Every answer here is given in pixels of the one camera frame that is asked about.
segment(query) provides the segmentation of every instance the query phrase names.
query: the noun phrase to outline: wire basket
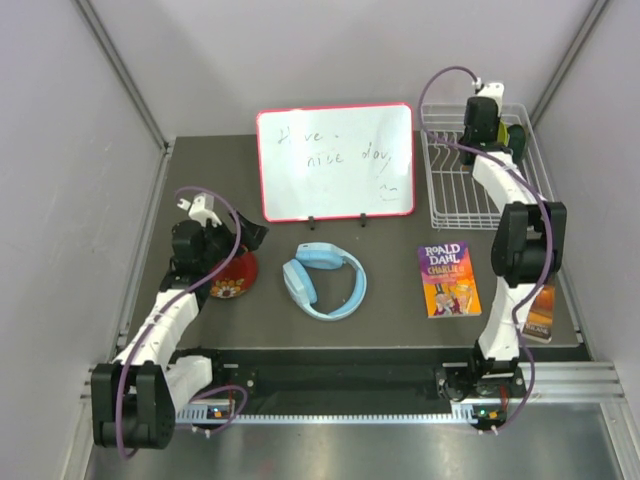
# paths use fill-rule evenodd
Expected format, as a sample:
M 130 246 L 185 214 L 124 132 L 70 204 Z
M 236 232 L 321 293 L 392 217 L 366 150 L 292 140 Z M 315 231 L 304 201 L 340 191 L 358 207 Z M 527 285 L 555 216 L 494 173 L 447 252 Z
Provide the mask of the wire basket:
M 448 141 L 457 141 L 464 131 L 465 105 L 423 105 L 422 118 L 427 128 Z M 553 195 L 549 177 L 540 157 L 527 110 L 523 105 L 502 106 L 502 121 L 520 124 L 527 135 L 527 148 L 520 165 L 523 176 L 547 199 Z M 463 166 L 460 152 L 442 143 L 433 143 L 422 132 L 427 170 L 431 225 L 436 229 L 495 230 L 500 213 L 485 189 Z

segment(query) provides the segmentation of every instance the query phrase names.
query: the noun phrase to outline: headphones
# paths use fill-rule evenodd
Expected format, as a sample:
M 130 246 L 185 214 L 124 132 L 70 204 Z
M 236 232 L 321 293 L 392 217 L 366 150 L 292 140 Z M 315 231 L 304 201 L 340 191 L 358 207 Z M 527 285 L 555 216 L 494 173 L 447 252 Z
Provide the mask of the headphones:
M 336 270 L 345 263 L 356 271 L 356 285 L 351 298 L 329 314 L 318 312 L 311 306 L 318 301 L 318 295 L 304 267 Z M 314 242 L 299 245 L 295 258 L 282 266 L 282 272 L 291 298 L 302 310 L 318 320 L 335 321 L 348 317 L 360 306 L 367 291 L 367 275 L 360 262 L 350 253 L 331 243 Z

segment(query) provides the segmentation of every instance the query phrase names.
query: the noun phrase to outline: whiteboard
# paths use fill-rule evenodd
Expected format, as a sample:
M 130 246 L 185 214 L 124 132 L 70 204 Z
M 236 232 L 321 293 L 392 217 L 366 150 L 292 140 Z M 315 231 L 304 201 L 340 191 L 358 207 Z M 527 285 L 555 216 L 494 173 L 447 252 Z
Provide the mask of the whiteboard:
M 268 221 L 413 211 L 408 105 L 268 110 L 256 123 Z

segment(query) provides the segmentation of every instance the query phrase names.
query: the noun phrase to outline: charlie book cover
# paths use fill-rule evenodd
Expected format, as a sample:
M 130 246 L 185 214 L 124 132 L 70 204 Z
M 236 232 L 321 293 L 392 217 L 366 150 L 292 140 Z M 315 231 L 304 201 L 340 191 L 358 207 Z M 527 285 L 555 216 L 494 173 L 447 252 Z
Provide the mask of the charlie book cover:
M 480 315 L 480 297 L 466 242 L 418 248 L 427 315 Z

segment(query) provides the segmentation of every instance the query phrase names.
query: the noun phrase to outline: white wall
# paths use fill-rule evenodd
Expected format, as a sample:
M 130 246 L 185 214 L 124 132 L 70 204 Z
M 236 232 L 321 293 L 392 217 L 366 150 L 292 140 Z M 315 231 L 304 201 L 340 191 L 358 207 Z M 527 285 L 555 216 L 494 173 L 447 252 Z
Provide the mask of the white wall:
M 566 265 L 596 353 L 640 423 L 638 0 L 611 2 L 539 126 L 568 209 Z
M 0 16 L 0 476 L 59 474 L 159 149 L 68 0 Z
M 453 63 L 531 108 L 592 0 L 93 0 L 166 135 L 273 107 L 406 101 Z M 464 100 L 466 76 L 431 100 Z

